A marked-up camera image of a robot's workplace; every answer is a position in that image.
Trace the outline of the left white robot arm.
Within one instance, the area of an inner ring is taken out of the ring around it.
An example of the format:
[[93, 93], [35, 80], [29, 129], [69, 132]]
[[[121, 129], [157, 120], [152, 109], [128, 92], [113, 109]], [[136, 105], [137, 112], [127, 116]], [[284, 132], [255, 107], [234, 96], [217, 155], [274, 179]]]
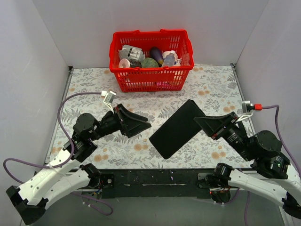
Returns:
[[31, 179], [11, 186], [6, 194], [26, 225], [39, 220], [56, 201], [77, 189], [89, 187], [102, 190], [111, 186], [114, 177], [102, 175], [89, 163], [83, 162], [97, 149], [95, 140], [120, 131], [131, 138], [151, 127], [146, 117], [132, 113], [122, 104], [112, 107], [115, 92], [104, 92], [109, 111], [101, 120], [90, 113], [81, 114], [73, 126], [73, 135], [57, 156]]

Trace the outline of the black zip tool case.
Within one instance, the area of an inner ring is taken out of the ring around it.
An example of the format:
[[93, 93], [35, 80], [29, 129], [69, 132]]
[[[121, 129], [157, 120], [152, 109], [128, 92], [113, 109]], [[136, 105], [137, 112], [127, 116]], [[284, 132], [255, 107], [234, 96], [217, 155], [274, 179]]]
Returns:
[[201, 131], [194, 118], [205, 114], [195, 101], [187, 100], [149, 140], [164, 159], [169, 159]]

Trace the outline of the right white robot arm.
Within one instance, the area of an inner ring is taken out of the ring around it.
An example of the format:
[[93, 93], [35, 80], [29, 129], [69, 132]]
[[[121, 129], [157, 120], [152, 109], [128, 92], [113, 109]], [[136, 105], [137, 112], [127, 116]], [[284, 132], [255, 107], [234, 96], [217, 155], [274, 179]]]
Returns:
[[301, 178], [299, 171], [282, 152], [285, 144], [280, 135], [262, 130], [249, 137], [242, 121], [266, 107], [242, 102], [243, 113], [224, 116], [199, 116], [194, 121], [212, 140], [223, 138], [251, 168], [272, 184], [254, 178], [225, 163], [218, 163], [212, 174], [197, 181], [200, 188], [237, 187], [264, 197], [282, 207], [292, 217], [301, 217]]

